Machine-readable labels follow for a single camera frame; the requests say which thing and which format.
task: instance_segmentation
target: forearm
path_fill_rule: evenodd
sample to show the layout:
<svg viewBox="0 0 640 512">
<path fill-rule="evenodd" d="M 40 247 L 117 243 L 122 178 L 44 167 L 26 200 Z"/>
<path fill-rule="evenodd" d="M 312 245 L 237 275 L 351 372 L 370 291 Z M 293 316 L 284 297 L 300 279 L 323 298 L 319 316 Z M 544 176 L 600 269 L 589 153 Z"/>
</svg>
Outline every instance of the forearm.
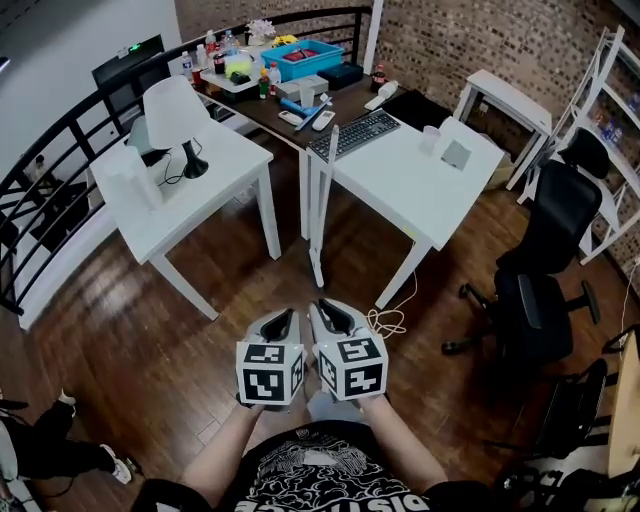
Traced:
<svg viewBox="0 0 640 512">
<path fill-rule="evenodd" d="M 447 481 L 440 463 L 383 395 L 361 399 L 360 406 L 394 474 L 413 492 Z"/>
<path fill-rule="evenodd" d="M 263 409 L 237 405 L 183 473 L 184 484 L 204 496 L 211 507 L 218 505 L 235 478 L 244 449 Z"/>
</svg>

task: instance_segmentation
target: white lampshade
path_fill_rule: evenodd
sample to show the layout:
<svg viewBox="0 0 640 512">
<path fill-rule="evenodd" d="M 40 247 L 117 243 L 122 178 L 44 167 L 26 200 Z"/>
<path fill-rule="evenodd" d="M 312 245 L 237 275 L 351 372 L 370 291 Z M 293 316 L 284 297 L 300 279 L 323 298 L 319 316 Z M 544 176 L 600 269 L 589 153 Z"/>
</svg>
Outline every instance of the white lampshade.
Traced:
<svg viewBox="0 0 640 512">
<path fill-rule="evenodd" d="M 183 75 L 158 82 L 147 89 L 142 100 L 149 144 L 155 149 L 171 149 L 191 140 L 211 120 Z"/>
</svg>

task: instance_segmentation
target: white cup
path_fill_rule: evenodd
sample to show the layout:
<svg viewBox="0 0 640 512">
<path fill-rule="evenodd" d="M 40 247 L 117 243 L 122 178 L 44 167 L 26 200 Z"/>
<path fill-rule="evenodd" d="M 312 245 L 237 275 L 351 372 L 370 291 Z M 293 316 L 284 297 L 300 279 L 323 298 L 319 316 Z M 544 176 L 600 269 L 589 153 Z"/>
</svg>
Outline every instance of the white cup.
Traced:
<svg viewBox="0 0 640 512">
<path fill-rule="evenodd" d="M 300 88 L 300 106 L 302 108 L 313 107 L 313 97 L 315 96 L 311 87 Z"/>
<path fill-rule="evenodd" d="M 425 126 L 422 129 L 422 143 L 420 144 L 420 147 L 425 153 L 430 155 L 431 153 L 433 153 L 433 148 L 435 147 L 436 142 L 438 142 L 439 138 L 440 130 L 438 130 L 435 126 Z"/>
</svg>

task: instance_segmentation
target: table leg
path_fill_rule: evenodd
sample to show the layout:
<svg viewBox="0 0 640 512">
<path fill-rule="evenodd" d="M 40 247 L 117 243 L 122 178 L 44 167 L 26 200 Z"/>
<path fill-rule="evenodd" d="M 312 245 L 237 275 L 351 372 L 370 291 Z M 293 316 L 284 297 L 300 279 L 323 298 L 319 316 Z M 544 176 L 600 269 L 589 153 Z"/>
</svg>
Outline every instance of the table leg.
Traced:
<svg viewBox="0 0 640 512">
<path fill-rule="evenodd" d="M 476 101 L 477 95 L 478 91 L 474 89 L 470 83 L 467 83 L 460 94 L 460 101 L 458 102 L 456 111 L 453 113 L 453 117 L 461 123 L 464 123 L 467 120 L 467 117 L 469 117 L 469 113 L 473 107 L 473 102 Z"/>
<path fill-rule="evenodd" d="M 319 288 L 324 286 L 324 277 L 322 275 L 322 263 L 320 260 L 320 253 L 322 252 L 322 241 L 324 233 L 324 219 L 325 215 L 322 215 L 320 206 L 325 202 L 323 201 L 321 183 L 322 170 L 320 165 L 324 165 L 324 162 L 320 163 L 319 158 L 313 156 L 310 158 L 310 208 L 309 208 L 309 259 L 311 261 L 311 268 L 316 280 L 316 285 Z"/>
<path fill-rule="evenodd" d="M 300 236 L 309 240 L 309 155 L 306 150 L 298 150 L 300 173 Z"/>
<path fill-rule="evenodd" d="M 384 307 L 386 307 L 393 296 L 398 293 L 400 287 L 416 269 L 418 263 L 420 263 L 422 259 L 427 255 L 429 249 L 431 249 L 430 243 L 416 242 L 415 244 L 413 244 L 413 247 L 411 247 L 409 254 L 402 262 L 402 265 L 400 265 L 400 268 L 396 272 L 396 275 L 394 275 L 391 281 L 389 281 L 389 284 L 382 292 L 382 295 L 378 297 L 378 300 L 376 301 L 376 307 L 378 309 L 383 309 Z"/>
<path fill-rule="evenodd" d="M 280 239 L 278 237 L 278 223 L 276 213 L 273 208 L 273 195 L 271 192 L 271 178 L 269 177 L 269 166 L 265 165 L 260 171 L 258 178 L 258 206 L 260 208 L 260 218 L 262 219 L 262 229 L 267 240 L 269 255 L 277 260 L 282 256 L 280 249 Z"/>
<path fill-rule="evenodd" d="M 546 135 L 536 133 L 534 136 L 532 136 L 532 138 L 533 137 L 536 137 L 535 143 L 531 145 L 532 147 L 529 149 L 529 152 L 526 155 L 524 155 L 524 151 L 523 151 L 520 157 L 518 157 L 518 159 L 516 160 L 517 167 L 515 172 L 513 173 L 513 176 L 511 176 L 509 183 L 507 183 L 507 190 L 511 190 L 513 188 L 513 186 L 518 182 L 518 180 L 525 173 L 527 168 L 531 165 L 531 163 L 533 162 L 533 159 L 538 155 L 538 153 L 542 149 L 542 146 L 544 146 L 544 143 L 547 142 Z M 531 143 L 531 140 L 529 140 L 527 147 L 525 147 L 525 151 L 529 147 L 530 143 Z"/>
<path fill-rule="evenodd" d="M 197 307 L 211 321 L 218 318 L 218 312 L 182 277 L 182 274 L 169 262 L 164 254 L 153 256 L 149 262 L 169 281 L 185 298 Z"/>
</svg>

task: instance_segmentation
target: dark wooden desk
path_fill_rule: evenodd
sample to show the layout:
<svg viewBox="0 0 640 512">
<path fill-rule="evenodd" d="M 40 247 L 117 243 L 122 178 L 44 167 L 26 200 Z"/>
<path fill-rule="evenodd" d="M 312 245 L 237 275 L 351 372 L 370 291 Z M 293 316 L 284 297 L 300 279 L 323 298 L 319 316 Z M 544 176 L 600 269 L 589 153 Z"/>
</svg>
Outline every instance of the dark wooden desk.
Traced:
<svg viewBox="0 0 640 512">
<path fill-rule="evenodd" d="M 335 112 L 336 115 L 321 132 L 317 132 L 311 128 L 312 122 L 301 131 L 294 132 L 294 126 L 284 122 L 278 117 L 278 114 L 282 112 L 282 108 L 280 108 L 279 100 L 275 98 L 268 98 L 266 100 L 256 98 L 234 103 L 227 98 L 218 87 L 211 84 L 205 84 L 200 92 L 211 98 L 218 105 L 236 114 L 245 116 L 260 128 L 298 150 L 300 166 L 300 234 L 302 238 L 308 240 L 310 190 L 307 146 L 316 138 L 325 133 L 329 133 L 335 123 L 342 126 L 369 112 L 364 108 L 364 105 L 376 96 L 376 94 L 370 91 L 370 85 L 371 77 L 365 75 L 360 82 L 352 84 L 349 87 L 345 87 L 339 91 L 328 91 L 327 94 L 332 98 L 331 101 L 333 105 L 325 107 L 325 110 L 331 110 Z"/>
</svg>

